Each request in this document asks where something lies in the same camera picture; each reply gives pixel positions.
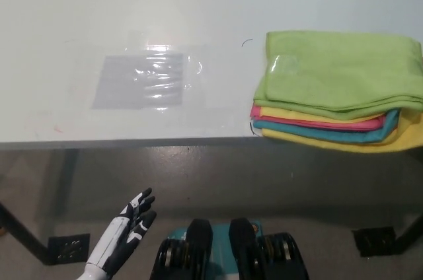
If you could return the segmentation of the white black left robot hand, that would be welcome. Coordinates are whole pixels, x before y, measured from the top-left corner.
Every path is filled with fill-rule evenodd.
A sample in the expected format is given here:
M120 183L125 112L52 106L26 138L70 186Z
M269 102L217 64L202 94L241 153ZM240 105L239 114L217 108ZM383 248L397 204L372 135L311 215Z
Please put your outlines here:
M147 188L115 216L90 254L80 279L112 279L138 247L157 214Z

